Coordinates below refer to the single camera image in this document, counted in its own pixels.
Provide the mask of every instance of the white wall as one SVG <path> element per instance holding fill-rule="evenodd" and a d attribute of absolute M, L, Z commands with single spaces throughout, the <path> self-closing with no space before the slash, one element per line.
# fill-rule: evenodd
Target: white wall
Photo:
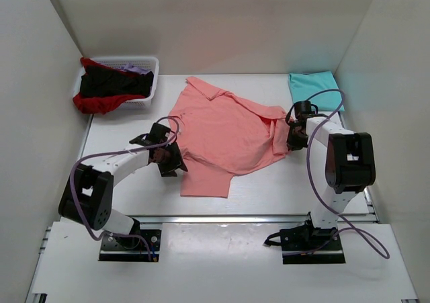
<path fill-rule="evenodd" d="M 430 0 L 374 0 L 336 75 L 348 124 L 374 140 L 376 208 L 430 302 Z"/>
<path fill-rule="evenodd" d="M 162 73 L 334 71 L 372 0 L 53 0 L 83 54 Z"/>
<path fill-rule="evenodd" d="M 26 298 L 86 118 L 80 54 L 49 0 L 0 0 L 0 302 Z"/>

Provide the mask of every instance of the white table surface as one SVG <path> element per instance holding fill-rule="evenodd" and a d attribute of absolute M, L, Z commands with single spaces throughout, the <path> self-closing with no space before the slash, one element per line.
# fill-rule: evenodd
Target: white table surface
<path fill-rule="evenodd" d="M 187 77 L 160 76 L 153 104 L 147 110 L 117 110 L 104 116 L 94 116 L 84 155 L 121 150 L 132 138 L 149 132 L 156 120 L 171 111 L 186 86 Z M 287 75 L 197 77 L 263 105 L 280 105 L 286 111 L 292 105 Z M 321 191 L 327 185 L 325 156 L 326 148 L 315 142 L 312 146 L 312 172 Z M 149 165 L 116 186 L 113 207 L 128 215 L 306 214 L 313 210 L 317 200 L 308 182 L 305 158 L 305 150 L 296 151 L 262 170 L 234 177 L 228 199 L 181 197 L 181 176 L 162 178 L 157 166 Z M 368 213 L 362 193 L 349 203 L 345 213 Z"/>
<path fill-rule="evenodd" d="M 277 224 L 164 224 L 158 263 L 97 260 L 83 226 L 52 227 L 33 293 L 46 303 L 400 303 L 417 298 L 392 229 L 360 224 L 390 251 L 384 260 L 353 232 L 341 235 L 345 264 L 282 265 L 262 246 Z"/>

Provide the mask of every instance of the teal folded shirt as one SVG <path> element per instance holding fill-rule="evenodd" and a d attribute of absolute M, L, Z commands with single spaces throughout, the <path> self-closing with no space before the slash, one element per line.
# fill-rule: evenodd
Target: teal folded shirt
<path fill-rule="evenodd" d="M 323 73 L 311 73 L 303 75 L 300 73 L 290 73 L 290 91 L 293 103 L 308 99 L 314 93 L 326 89 L 339 89 L 331 71 Z M 322 93 L 311 99 L 311 102 L 318 106 L 319 110 L 333 111 L 341 103 L 341 95 L 336 91 Z"/>

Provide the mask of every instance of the plastic basket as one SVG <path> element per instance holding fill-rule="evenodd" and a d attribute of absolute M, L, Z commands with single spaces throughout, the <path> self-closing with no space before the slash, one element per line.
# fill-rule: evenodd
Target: plastic basket
<path fill-rule="evenodd" d="M 150 90 L 150 95 L 147 98 L 131 99 L 122 103 L 117 109 L 143 109 L 151 106 L 151 101 L 154 97 L 155 91 L 157 90 L 157 81 L 159 78 L 159 60 L 154 56 L 100 56 L 97 58 L 91 58 L 95 62 L 104 64 L 105 66 L 112 68 L 120 68 L 128 63 L 134 66 L 150 70 L 154 73 L 153 87 Z M 82 67 L 79 72 L 79 77 L 76 80 L 75 88 L 73 89 L 73 95 L 78 94 L 81 86 L 81 77 L 85 74 L 85 69 Z"/>

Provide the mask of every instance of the pink polo shirt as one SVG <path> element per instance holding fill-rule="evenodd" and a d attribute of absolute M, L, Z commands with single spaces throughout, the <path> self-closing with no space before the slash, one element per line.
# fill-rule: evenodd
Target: pink polo shirt
<path fill-rule="evenodd" d="M 285 157 L 288 125 L 280 106 L 259 105 L 195 77 L 187 82 L 169 114 L 179 120 L 177 143 L 188 168 L 181 196 L 227 198 L 235 175 Z"/>

